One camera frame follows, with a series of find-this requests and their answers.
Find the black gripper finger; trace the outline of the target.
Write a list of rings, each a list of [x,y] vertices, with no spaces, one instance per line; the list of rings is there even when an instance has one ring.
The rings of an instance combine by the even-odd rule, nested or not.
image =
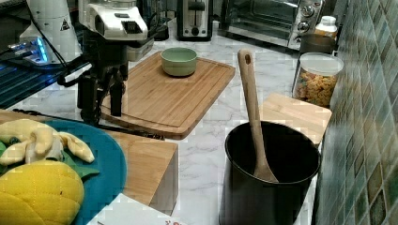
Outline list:
[[[95,126],[100,120],[100,107],[98,104],[98,80],[90,74],[83,74],[78,81],[77,107],[85,123]]]
[[[120,116],[122,110],[122,96],[124,94],[124,80],[119,70],[112,76],[110,85],[111,115]]]

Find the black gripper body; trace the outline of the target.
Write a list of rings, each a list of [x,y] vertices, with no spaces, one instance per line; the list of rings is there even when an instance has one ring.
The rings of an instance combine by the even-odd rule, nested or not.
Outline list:
[[[83,30],[80,62],[91,64],[89,72],[99,89],[108,92],[113,84],[128,79],[127,42],[108,40],[88,29]]]

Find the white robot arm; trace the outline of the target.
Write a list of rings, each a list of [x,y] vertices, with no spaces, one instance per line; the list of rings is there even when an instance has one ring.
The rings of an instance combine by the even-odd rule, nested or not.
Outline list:
[[[111,115],[121,114],[128,79],[128,46],[147,39],[148,28],[136,0],[82,0],[79,23],[84,27],[82,59],[91,68],[69,82],[60,76],[58,83],[78,86],[81,118],[95,126],[106,97],[111,98]]]

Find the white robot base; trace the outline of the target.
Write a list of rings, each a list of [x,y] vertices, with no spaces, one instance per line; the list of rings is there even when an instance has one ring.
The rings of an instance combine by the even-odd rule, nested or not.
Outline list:
[[[82,51],[69,16],[67,0],[23,0],[30,25],[8,48],[37,65],[66,65]]]

